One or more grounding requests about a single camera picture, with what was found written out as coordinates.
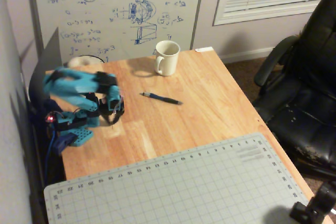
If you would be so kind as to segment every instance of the desk surface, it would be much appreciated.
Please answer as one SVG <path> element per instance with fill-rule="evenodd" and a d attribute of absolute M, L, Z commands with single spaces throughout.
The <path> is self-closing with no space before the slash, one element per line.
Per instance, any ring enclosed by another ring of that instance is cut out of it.
<path fill-rule="evenodd" d="M 83 146 L 63 151 L 67 179 L 261 132 L 306 196 L 313 196 L 215 51 L 181 52 L 176 73 L 170 77 L 156 75 L 153 65 L 154 57 L 146 57 L 78 68 L 114 73 L 125 97 L 125 114 L 113 127 L 93 129 L 94 137 Z M 143 97 L 139 95 L 143 91 L 184 104 Z M 64 110 L 73 109 L 56 100 Z"/>

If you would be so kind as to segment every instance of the cutting mat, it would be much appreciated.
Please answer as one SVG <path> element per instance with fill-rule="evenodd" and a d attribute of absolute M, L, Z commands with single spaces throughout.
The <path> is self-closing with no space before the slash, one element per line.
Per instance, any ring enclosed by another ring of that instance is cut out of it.
<path fill-rule="evenodd" d="M 296 223 L 308 203 L 260 133 L 45 188 L 49 223 Z"/>

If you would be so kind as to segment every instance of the black pen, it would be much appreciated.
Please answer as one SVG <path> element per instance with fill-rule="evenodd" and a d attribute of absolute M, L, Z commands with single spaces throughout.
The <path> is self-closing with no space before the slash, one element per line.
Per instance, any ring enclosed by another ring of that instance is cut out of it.
<path fill-rule="evenodd" d="M 173 103 L 173 104 L 178 104 L 178 105 L 183 104 L 183 102 L 180 102 L 180 101 L 177 101 L 171 98 L 167 98 L 167 97 L 161 97 L 159 95 L 148 93 L 148 92 L 142 92 L 140 94 L 143 95 L 144 97 L 154 98 L 154 99 L 157 99 L 163 102 L 168 102 L 168 103 Z"/>

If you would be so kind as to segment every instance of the wall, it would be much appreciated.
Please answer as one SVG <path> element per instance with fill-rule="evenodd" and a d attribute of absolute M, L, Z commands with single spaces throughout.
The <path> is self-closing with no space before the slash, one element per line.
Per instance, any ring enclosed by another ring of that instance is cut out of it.
<path fill-rule="evenodd" d="M 6 0 L 0 0 L 0 223 L 31 223 L 23 145 L 29 134 L 18 50 Z"/>
<path fill-rule="evenodd" d="M 202 0 L 193 48 L 212 46 L 223 62 L 266 57 L 274 46 L 298 34 L 310 17 L 300 14 L 213 26 L 218 0 Z"/>
<path fill-rule="evenodd" d="M 7 0 L 13 31 L 29 85 L 37 52 L 29 0 Z M 218 0 L 202 0 L 193 48 L 212 46 L 225 62 L 267 56 L 283 38 L 297 34 L 310 14 L 213 26 Z"/>
<path fill-rule="evenodd" d="M 23 75 L 28 86 L 37 63 L 37 51 L 29 0 L 7 0 L 7 3 Z"/>

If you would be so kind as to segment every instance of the carpet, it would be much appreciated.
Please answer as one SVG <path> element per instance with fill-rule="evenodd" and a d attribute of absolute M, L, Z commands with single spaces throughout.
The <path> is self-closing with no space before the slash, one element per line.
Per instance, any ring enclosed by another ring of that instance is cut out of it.
<path fill-rule="evenodd" d="M 226 68 L 229 70 L 250 102 L 254 101 L 258 97 L 260 88 L 255 85 L 253 78 L 264 60 L 265 58 L 259 58 L 225 64 Z M 316 179 L 305 177 L 304 179 L 314 193 L 316 193 L 322 184 L 322 181 Z M 330 215 L 330 217 L 336 223 L 336 216 Z"/>

